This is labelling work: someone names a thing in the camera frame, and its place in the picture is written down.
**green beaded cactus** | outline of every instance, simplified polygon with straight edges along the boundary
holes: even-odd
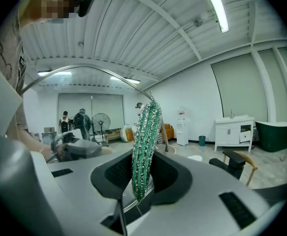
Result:
[[[148,188],[151,161],[161,124],[161,108],[152,98],[144,105],[139,117],[132,155],[133,194],[138,202],[144,198]]]

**ceiling light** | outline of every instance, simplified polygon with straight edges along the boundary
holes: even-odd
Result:
[[[37,74],[39,76],[44,76],[44,75],[48,74],[49,72],[38,72]],[[71,72],[63,71],[63,72],[58,72],[58,73],[53,74],[53,75],[71,75]]]
[[[134,79],[128,79],[128,78],[125,78],[126,80],[128,80],[129,82],[131,82],[131,83],[134,83],[134,84],[139,84],[140,83],[140,81],[139,80],[134,80]],[[117,78],[117,77],[114,77],[114,76],[112,76],[111,77],[111,80],[114,80],[114,81],[120,81],[120,79],[119,78]]]
[[[221,32],[229,31],[228,21],[226,12],[224,11],[224,7],[221,0],[210,0],[214,10],[216,11],[216,15],[220,24]]]

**wooden chair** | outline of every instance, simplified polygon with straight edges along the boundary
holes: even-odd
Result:
[[[248,181],[247,181],[247,183],[246,183],[246,186],[248,186],[248,185],[250,184],[251,180],[252,180],[252,177],[253,177],[255,171],[258,169],[258,167],[256,166],[256,164],[255,164],[255,162],[253,161],[253,159],[251,159],[247,154],[244,154],[244,153],[242,153],[242,152],[237,152],[237,151],[236,151],[236,153],[238,153],[239,155],[241,155],[242,157],[244,157],[244,158],[245,158],[245,161],[253,167],[252,172],[251,172],[251,174],[250,174],[250,177],[248,178]],[[226,157],[227,157],[227,156],[224,155],[224,158],[223,158],[223,162],[224,162],[224,163],[226,163]]]

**black rubber pad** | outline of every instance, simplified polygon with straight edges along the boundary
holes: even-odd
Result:
[[[63,170],[59,170],[59,171],[53,171],[52,175],[53,177],[60,177],[69,173],[72,173],[73,171],[71,169],[63,169]]]
[[[223,193],[219,195],[219,197],[226,205],[241,229],[247,227],[256,220],[252,213],[233,192]]]

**green bathtub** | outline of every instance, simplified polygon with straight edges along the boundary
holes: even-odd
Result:
[[[287,122],[256,121],[260,145],[267,152],[287,148]]]

